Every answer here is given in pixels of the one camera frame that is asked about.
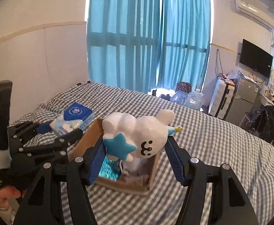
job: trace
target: curtain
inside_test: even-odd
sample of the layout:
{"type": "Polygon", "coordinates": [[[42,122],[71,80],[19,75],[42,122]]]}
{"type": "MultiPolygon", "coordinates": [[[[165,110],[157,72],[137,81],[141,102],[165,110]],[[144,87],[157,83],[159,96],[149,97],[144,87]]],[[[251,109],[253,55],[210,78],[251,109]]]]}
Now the curtain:
{"type": "Polygon", "coordinates": [[[157,88],[202,87],[210,30],[210,0],[162,0],[157,88]]]}
{"type": "Polygon", "coordinates": [[[90,0],[89,76],[110,86],[148,92],[156,84],[160,0],[90,0]]]}

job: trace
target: suitcase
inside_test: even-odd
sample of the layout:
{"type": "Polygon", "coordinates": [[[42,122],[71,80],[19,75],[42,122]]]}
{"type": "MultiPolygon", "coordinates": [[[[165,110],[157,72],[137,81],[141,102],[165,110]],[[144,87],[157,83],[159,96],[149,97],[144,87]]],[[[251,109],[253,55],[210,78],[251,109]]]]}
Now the suitcase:
{"type": "Polygon", "coordinates": [[[218,79],[209,105],[209,115],[223,119],[232,100],[235,87],[218,79]]]}

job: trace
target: bed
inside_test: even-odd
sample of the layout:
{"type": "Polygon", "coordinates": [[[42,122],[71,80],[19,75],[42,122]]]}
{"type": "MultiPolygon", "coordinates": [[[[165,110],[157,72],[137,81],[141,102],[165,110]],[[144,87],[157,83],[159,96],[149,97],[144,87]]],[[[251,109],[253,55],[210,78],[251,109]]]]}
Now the bed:
{"type": "MultiPolygon", "coordinates": [[[[228,163],[235,171],[256,212],[260,225],[274,215],[274,147],[228,122],[173,104],[158,97],[96,82],[83,82],[64,91],[34,112],[16,122],[46,122],[54,119],[73,102],[92,109],[96,118],[112,112],[135,117],[156,116],[162,109],[175,112],[171,126],[181,125],[174,134],[178,145],[208,165],[228,163]]],[[[26,146],[43,145],[55,138],[53,133],[38,135],[26,146]]],[[[146,197],[117,192],[99,185],[87,188],[98,224],[175,224],[187,188],[175,180],[165,152],[161,155],[153,190],[146,197]]],[[[201,225],[207,224],[212,185],[207,185],[201,225]]],[[[72,224],[66,184],[62,184],[62,206],[66,225],[72,224]]]]}

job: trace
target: refrigerator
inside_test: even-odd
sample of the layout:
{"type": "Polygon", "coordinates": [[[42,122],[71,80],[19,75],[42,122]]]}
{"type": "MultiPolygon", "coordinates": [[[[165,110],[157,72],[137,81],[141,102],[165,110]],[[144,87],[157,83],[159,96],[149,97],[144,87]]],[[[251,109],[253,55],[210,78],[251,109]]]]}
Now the refrigerator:
{"type": "Polygon", "coordinates": [[[239,126],[246,112],[250,112],[259,87],[243,77],[238,79],[231,104],[223,120],[239,126]]]}

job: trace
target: wall-mounted television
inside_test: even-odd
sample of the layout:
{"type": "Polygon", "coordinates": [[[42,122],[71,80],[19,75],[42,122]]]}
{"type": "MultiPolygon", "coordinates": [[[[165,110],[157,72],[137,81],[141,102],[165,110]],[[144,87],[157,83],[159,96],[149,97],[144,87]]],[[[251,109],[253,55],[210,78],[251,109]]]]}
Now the wall-mounted television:
{"type": "Polygon", "coordinates": [[[240,63],[269,78],[273,56],[243,39],[240,63]]]}

